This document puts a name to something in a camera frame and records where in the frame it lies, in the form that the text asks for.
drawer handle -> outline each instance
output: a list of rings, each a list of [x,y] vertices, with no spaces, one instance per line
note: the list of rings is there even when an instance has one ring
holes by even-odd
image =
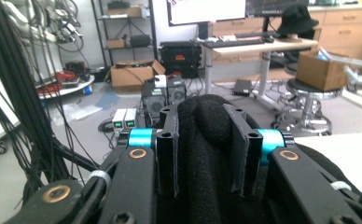
[[[244,21],[232,21],[231,23],[234,25],[243,25]]]
[[[342,31],[339,31],[339,34],[340,35],[349,35],[352,31],[351,30],[342,30]]]
[[[343,19],[346,21],[352,21],[355,20],[355,16],[343,16]]]

standing desk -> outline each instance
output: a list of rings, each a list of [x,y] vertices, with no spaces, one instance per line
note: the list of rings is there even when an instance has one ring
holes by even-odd
[[[281,41],[275,39],[273,43],[265,43],[258,45],[248,45],[240,47],[230,47],[230,48],[218,48],[218,49],[209,49],[204,47],[205,53],[205,93],[209,94],[211,92],[212,81],[215,80],[213,76],[213,52],[219,54],[220,56],[234,56],[241,53],[254,53],[262,52],[262,63],[260,66],[260,81],[258,94],[255,96],[259,99],[260,102],[268,106],[269,108],[274,108],[276,110],[281,110],[281,106],[274,102],[272,99],[266,96],[266,81],[269,75],[269,65],[271,62],[271,52],[272,51],[281,51],[281,50],[290,50],[290,49],[306,49],[311,48],[317,45],[317,41],[309,39],[298,39],[297,41]]]

black hat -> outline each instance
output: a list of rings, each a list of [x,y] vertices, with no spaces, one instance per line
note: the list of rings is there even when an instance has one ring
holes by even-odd
[[[281,25],[277,33],[280,35],[302,34],[317,24],[318,21],[312,20],[306,6],[296,4],[283,11]]]

metal stool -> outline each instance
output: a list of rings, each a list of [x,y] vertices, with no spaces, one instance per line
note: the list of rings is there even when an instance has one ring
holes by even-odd
[[[341,95],[342,89],[321,91],[296,79],[288,80],[286,89],[295,95],[296,106],[287,106],[276,115],[272,128],[300,129],[308,133],[332,134],[332,123],[323,115],[319,100],[333,99]]]

black monitor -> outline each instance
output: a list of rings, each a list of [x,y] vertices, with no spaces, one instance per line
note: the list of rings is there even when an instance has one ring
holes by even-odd
[[[170,26],[243,19],[245,0],[167,0]]]
[[[284,9],[294,4],[308,6],[309,0],[246,0],[245,16],[281,17]]]

